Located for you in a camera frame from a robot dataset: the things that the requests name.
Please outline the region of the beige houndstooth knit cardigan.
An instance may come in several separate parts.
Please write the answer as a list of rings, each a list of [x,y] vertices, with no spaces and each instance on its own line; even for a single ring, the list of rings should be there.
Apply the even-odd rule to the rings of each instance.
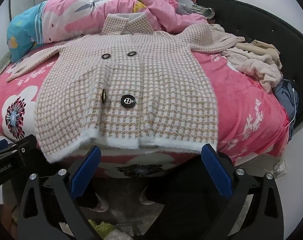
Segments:
[[[88,145],[199,153],[218,144],[218,106],[193,54],[241,41],[206,23],[172,35],[154,31],[144,13],[110,14],[99,34],[38,51],[9,80],[58,56],[34,108],[35,136],[50,162]]]

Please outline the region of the pink floral bed blanket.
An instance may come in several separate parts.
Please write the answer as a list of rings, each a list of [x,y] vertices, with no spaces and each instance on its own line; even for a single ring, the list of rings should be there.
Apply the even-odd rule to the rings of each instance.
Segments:
[[[272,93],[252,78],[237,72],[226,57],[195,53],[213,85],[218,102],[218,146],[236,165],[260,154],[279,158],[286,148],[289,118]],[[38,90],[57,58],[11,82],[8,66],[0,75],[0,140],[17,141],[33,132]],[[98,168],[102,177],[130,178],[155,175],[190,159],[190,153],[154,152],[108,154]]]

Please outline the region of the dark blue garment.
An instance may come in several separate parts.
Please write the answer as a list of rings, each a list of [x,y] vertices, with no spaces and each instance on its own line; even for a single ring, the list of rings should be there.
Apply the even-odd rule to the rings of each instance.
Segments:
[[[290,80],[282,79],[273,89],[273,93],[279,103],[286,110],[289,118],[289,131],[293,132],[296,114],[298,112],[299,96]]]

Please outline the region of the pink cartoon print duvet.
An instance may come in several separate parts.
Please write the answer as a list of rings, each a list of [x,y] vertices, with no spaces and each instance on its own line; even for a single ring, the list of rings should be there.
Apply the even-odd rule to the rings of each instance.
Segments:
[[[99,33],[109,14],[144,12],[154,30],[178,34],[205,23],[200,14],[179,14],[177,0],[47,0],[15,16],[7,29],[11,62],[29,50],[80,35]]]

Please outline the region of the green patterned cloth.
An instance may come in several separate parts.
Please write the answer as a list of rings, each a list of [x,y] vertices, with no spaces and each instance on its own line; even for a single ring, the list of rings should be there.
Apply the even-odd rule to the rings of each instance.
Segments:
[[[200,5],[193,4],[191,9],[192,9],[192,13],[201,14],[207,20],[210,20],[215,16],[215,11],[212,8],[206,8]]]

